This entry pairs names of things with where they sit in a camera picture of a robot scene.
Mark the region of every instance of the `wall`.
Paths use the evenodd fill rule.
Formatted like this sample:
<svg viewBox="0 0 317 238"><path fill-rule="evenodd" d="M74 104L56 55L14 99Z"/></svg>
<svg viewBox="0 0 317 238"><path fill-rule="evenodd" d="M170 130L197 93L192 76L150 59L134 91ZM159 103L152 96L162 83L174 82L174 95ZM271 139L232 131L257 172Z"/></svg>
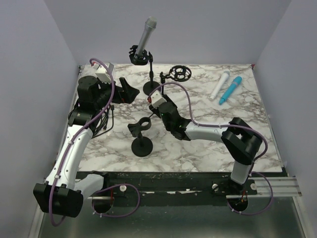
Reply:
<svg viewBox="0 0 317 238"><path fill-rule="evenodd" d="M149 16L156 63L255 63L290 0L45 0L75 59L130 63Z"/></svg>
<svg viewBox="0 0 317 238"><path fill-rule="evenodd" d="M296 175L317 234L317 1L292 0L255 76L287 171Z"/></svg>
<svg viewBox="0 0 317 238"><path fill-rule="evenodd" d="M28 236L78 73L42 0L0 2L0 237Z"/></svg>

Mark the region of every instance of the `microphone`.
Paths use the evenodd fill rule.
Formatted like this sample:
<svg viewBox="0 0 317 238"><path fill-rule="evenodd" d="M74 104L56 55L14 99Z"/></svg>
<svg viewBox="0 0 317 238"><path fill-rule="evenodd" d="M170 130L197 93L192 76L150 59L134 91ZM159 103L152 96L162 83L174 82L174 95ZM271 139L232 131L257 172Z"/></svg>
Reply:
<svg viewBox="0 0 317 238"><path fill-rule="evenodd" d="M141 40L135 52L134 58L142 57L143 50L154 30L157 27L157 19L155 17L150 16L148 20L145 22L144 32L142 34Z"/></svg>

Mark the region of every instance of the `purple cable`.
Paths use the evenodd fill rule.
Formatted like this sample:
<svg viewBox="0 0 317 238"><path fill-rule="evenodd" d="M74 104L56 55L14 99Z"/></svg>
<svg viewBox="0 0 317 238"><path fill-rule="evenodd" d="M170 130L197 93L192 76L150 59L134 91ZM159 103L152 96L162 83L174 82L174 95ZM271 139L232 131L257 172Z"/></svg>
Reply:
<svg viewBox="0 0 317 238"><path fill-rule="evenodd" d="M96 212L95 207L94 207L94 203L92 202L92 208L94 210L94 213L96 213L98 215L101 215L103 217L114 217L114 218L127 217L127 216L131 215L132 213L134 213L139 208L141 197L140 197L140 192L138 191L138 189L135 186L133 186L132 184L128 184L128 183L117 184L117 185L102 189L102 190L100 190L100 191L98 191L96 193L105 192L105 191L108 191L108 190L110 190L112 188L119 187L119 186L122 186L122 185L130 186L130 187L132 187L132 188L134 188L136 190L136 192L138 194L138 202L137 202L137 205L135 206L135 208L131 212L128 212L127 214L123 214L123 215L108 215L108 214L103 214L103 213Z"/></svg>
<svg viewBox="0 0 317 238"><path fill-rule="evenodd" d="M189 106L189 115L190 115L190 119L191 119L191 121L193 122L193 124L195 124L195 125L197 125L197 126L215 127L215 128L216 128L216 127L217 127L217 128L219 128L219 127L220 127L220 128L221 128L221 127L235 127L235 128L241 128L241 129L245 129L245 130L252 131L253 133L258 134L259 137L261 137L261 139L264 141L264 144L265 144L265 149L263 150L262 153L260 153L258 156L256 156L256 157L254 158L254 161L257 160L259 157L263 156L263 155L267 152L268 144L267 144L267 141L266 141L265 137L264 137L263 135L261 135L259 132L257 132L256 130L253 130L252 128L249 128L249 127L246 127L246 126L241 126L241 125L231 125L231 124L212 125L212 124L200 124L200 123L196 122L196 121L194 120L194 118L193 118L192 103L191 103L191 101L190 101L189 94L188 94L186 88L184 88L184 86L182 86L182 85L179 84L179 83L168 82L168 83L161 84L160 86L158 86L156 89L154 89L154 90L149 94L148 98L151 97L152 94L153 94L156 90L158 90L158 89L160 89L162 86L165 86L165 85L168 85L168 84L177 85L177 86L181 87L181 88L184 90L184 92L186 93L186 96L187 96L187 99L188 99L188 106Z"/></svg>
<svg viewBox="0 0 317 238"><path fill-rule="evenodd" d="M254 212L254 213L238 212L237 210L234 210L234 209L231 207L231 205L229 204L229 202L227 202L227 203L228 203L228 206L229 206L229 208L231 209L232 212L235 212L235 213L237 213L237 214L244 215L244 216L253 216L253 215L258 215L258 214L260 214L260 213L262 213L262 212L265 212L265 211L267 211L267 210L270 208L270 206L273 204L273 201L274 201L273 188L272 188L272 185L270 184L269 180L267 179L267 177L265 177L263 174L260 174L260 173L258 173L258 172L251 172L251 174L260 175L261 177L263 177L263 178L266 180L266 182L267 182L267 184L268 184L268 186L269 186L270 192L271 192L271 199L270 199L268 205L267 205L264 209L262 209L262 210L260 210L260 211L258 211L258 212Z"/></svg>
<svg viewBox="0 0 317 238"><path fill-rule="evenodd" d="M62 159L61 159L61 162L58 166L58 169L57 169L57 172L56 172L56 175L59 176L60 175L60 172L61 172L61 168L63 167L63 164L65 162L65 159L66 159L66 156L70 150L70 147L74 144L74 141L75 139L77 138L77 136L84 130L86 129L91 123L93 123L95 120L97 120L98 118L100 118L102 116L102 114L106 111L106 109L109 107L110 103L112 102L112 99L113 99L113 95L114 95L114 79L113 79L113 76L111 74L111 72L109 71L108 67L103 63L101 62L99 59L96 59L96 58L91 58L89 60L90 64L93 65L93 61L96 61L97 63L99 63L101 66L103 66L107 73L109 74L110 76L110 79L111 79L111 95L110 95L110 98L109 98L109 101L107 102L106 106L99 112L98 115L96 115L94 118L92 118L89 122L87 122L74 136L73 138L71 138L71 144L68 144L68 146L66 147L66 150L62 156ZM62 217L62 219L56 223L54 221L54 217L53 217L53 194L54 194L54 189L56 187L56 184L57 184L57 181L58 181L58 178L55 178L54 181L53 181L53 184L52 184L52 187L51 187L51 191L50 191L50 198L49 198L49 215L50 215L50 220L51 220L51 224L54 226L54 227L57 227L59 226L65 219L65 216Z"/></svg>

